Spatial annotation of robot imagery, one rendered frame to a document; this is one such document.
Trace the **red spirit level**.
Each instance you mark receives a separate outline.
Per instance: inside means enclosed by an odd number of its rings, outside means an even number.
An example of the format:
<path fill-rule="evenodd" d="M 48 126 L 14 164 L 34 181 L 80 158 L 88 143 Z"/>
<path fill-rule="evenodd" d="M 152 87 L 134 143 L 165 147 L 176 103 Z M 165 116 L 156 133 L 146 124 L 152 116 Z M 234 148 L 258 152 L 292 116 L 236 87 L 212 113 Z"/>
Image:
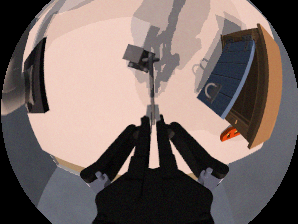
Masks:
<path fill-rule="evenodd" d="M 231 139 L 233 137 L 236 137 L 240 135 L 240 133 L 232 126 L 227 128 L 221 135 L 220 140 L 221 142 L 226 141 L 228 139 Z"/>

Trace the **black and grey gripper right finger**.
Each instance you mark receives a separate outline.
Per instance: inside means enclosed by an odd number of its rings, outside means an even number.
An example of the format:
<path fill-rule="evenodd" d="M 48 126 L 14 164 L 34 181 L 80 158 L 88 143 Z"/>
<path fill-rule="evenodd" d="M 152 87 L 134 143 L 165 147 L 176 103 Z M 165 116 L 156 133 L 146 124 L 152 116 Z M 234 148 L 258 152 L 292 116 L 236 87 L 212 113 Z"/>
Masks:
<path fill-rule="evenodd" d="M 198 182 L 211 192 L 229 172 L 226 164 L 213 158 L 178 122 L 166 124 L 158 104 L 155 104 L 155 131 L 165 200 L 178 201 L 184 192 L 170 141 L 198 178 Z"/>

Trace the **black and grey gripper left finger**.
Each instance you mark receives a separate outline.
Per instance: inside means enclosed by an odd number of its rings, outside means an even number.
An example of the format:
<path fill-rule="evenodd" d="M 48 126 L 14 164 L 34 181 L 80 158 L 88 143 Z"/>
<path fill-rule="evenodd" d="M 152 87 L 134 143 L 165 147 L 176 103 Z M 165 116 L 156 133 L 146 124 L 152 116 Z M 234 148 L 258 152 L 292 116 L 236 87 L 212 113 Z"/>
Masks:
<path fill-rule="evenodd" d="M 147 105 L 146 115 L 144 116 L 140 118 L 140 126 L 128 125 L 96 162 L 80 172 L 80 177 L 96 195 L 111 184 L 135 147 L 121 193 L 128 202 L 134 203 L 141 200 L 145 167 L 149 168 L 150 159 L 151 105 Z"/>

